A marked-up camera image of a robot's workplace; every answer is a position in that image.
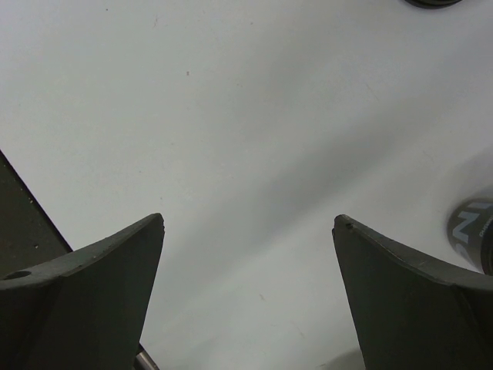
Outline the single black coffee cup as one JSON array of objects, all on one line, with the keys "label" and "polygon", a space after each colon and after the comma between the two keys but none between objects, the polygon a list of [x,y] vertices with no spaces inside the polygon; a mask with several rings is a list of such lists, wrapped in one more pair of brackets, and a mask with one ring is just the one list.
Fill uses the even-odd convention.
[{"label": "single black coffee cup", "polygon": [[459,255],[481,273],[492,275],[492,187],[457,203],[446,231]]}]

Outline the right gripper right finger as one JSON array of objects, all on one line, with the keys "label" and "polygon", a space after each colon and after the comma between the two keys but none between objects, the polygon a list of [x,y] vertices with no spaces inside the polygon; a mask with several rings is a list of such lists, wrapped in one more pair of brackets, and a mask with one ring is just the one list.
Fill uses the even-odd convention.
[{"label": "right gripper right finger", "polygon": [[368,369],[490,369],[492,278],[339,215],[334,247]]}]

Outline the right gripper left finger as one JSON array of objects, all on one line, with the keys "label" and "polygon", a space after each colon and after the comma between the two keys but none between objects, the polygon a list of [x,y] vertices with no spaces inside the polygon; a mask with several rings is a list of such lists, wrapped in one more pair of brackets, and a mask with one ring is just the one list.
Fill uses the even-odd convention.
[{"label": "right gripper left finger", "polygon": [[1,280],[3,369],[131,369],[163,249],[161,214]]}]

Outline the black lid stack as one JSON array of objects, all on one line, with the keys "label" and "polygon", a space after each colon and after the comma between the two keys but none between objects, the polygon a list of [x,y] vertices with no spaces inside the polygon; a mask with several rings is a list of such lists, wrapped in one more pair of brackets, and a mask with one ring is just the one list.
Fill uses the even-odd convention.
[{"label": "black lid stack", "polygon": [[405,2],[417,8],[441,9],[458,4],[461,0],[405,0]]}]

